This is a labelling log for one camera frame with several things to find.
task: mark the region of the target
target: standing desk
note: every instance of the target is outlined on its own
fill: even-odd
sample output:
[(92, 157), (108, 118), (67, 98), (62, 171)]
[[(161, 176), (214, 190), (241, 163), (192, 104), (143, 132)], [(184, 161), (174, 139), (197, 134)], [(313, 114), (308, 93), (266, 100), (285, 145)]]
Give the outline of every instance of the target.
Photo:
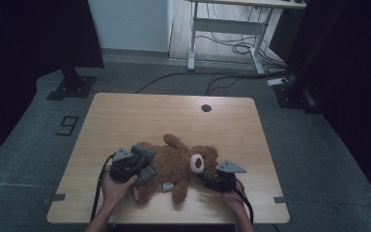
[[(195, 33), (197, 31), (203, 32), (217, 32), (217, 33), (229, 33), (229, 34), (241, 34), (258, 36), (254, 48), (251, 49), (251, 57), (254, 61), (257, 73), (263, 74), (264, 68), (262, 66), (262, 59), (259, 56), (259, 50), (261, 43), (264, 39), (265, 33), (267, 32), (268, 24), (270, 22), (272, 10), (274, 8), (282, 9), (304, 9), (306, 4), (296, 3), (294, 0), (289, 2), (282, 0), (188, 0), (191, 3), (195, 3), (194, 14), (192, 18), (191, 27), (191, 44), (188, 52), (188, 66), (190, 71), (194, 70), (195, 62)], [(257, 6), (269, 8), (268, 13), (264, 21), (262, 22), (250, 22), (250, 21), (236, 21), (236, 20), (223, 20), (214, 18), (198, 18), (198, 3), (215, 3), (215, 4), (228, 4), (228, 5), (245, 5), (245, 6)]]
[[(205, 112), (202, 105), (212, 110)], [(245, 185), (255, 223), (289, 220), (286, 204), (274, 200), (283, 194), (253, 99), (133, 94), (95, 95), (56, 192), (65, 198), (52, 202), (47, 220), (88, 223), (106, 158), (139, 141), (164, 145), (166, 133), (177, 135), (188, 147), (214, 145), (218, 162), (231, 160), (246, 169), (237, 176)], [(109, 222), (229, 224), (235, 219), (217, 192), (191, 185), (179, 205), (172, 202), (171, 192), (157, 192), (139, 206), (129, 192)]]

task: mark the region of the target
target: table leg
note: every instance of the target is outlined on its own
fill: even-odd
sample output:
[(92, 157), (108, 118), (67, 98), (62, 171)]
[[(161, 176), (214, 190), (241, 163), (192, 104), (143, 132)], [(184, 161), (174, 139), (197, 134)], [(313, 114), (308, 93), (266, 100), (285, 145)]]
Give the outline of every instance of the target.
[(259, 55), (259, 50), (261, 48), (261, 43), (264, 39), (265, 33), (267, 32), (267, 28), (268, 28), (270, 18), (271, 18), (271, 15), (272, 15), (272, 10), (273, 10), (273, 8), (269, 8), (268, 13), (267, 13), (267, 18), (264, 20), (263, 26), (261, 28), (261, 33), (259, 35), (259, 38), (255, 43), (254, 49), (251, 50), (252, 59), (254, 60), (255, 68), (257, 69), (258, 74), (264, 74), (265, 73), (264, 69), (263, 69), (263, 66), (262, 66), (262, 63), (261, 63), (262, 59)]
[(191, 26), (191, 44), (189, 45), (188, 52), (188, 70), (194, 70), (194, 61), (195, 61), (195, 21), (197, 20), (197, 11), (198, 3), (195, 3), (194, 6), (194, 16), (192, 17), (192, 26)]

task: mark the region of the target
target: teddy bear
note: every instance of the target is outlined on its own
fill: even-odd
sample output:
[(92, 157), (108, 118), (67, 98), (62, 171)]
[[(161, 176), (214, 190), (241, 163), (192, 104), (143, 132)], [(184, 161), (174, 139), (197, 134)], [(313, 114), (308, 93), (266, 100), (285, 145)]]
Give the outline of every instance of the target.
[(165, 184), (174, 185), (172, 199), (182, 203), (186, 199), (190, 183), (203, 185), (199, 175), (214, 177), (218, 151), (214, 146), (194, 146), (190, 149), (175, 135), (165, 134), (166, 145), (157, 146), (149, 142), (137, 145), (153, 150), (156, 154), (151, 162), (156, 176), (145, 185), (136, 186), (134, 197), (141, 205), (146, 204), (156, 189)]

